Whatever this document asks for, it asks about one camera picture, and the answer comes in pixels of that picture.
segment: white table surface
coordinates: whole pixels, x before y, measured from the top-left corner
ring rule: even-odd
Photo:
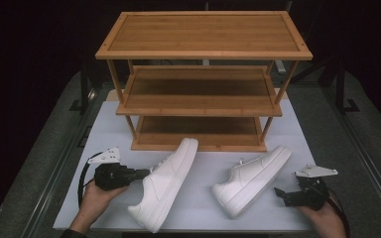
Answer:
[[[78,211],[77,185],[88,158],[118,147],[121,164],[135,170],[149,169],[172,152],[132,151],[132,135],[123,116],[116,116],[118,101],[103,102],[83,150],[72,183],[55,221],[55,229],[67,229]],[[284,191],[299,191],[295,171],[306,164],[315,164],[305,136],[289,99],[281,100],[283,117],[274,118],[266,136],[268,151],[286,146],[293,151],[283,169],[246,211],[231,219],[211,192],[216,183],[229,179],[229,170],[240,158],[250,161],[262,153],[197,152],[169,215],[159,232],[287,232],[311,230],[309,222],[295,207],[286,207],[276,196],[274,187]],[[97,165],[88,169],[85,181],[94,175]],[[143,196],[141,180],[131,183],[128,190],[116,197],[107,210],[92,225],[92,229],[113,231],[145,231],[128,213],[129,205],[138,204]]]

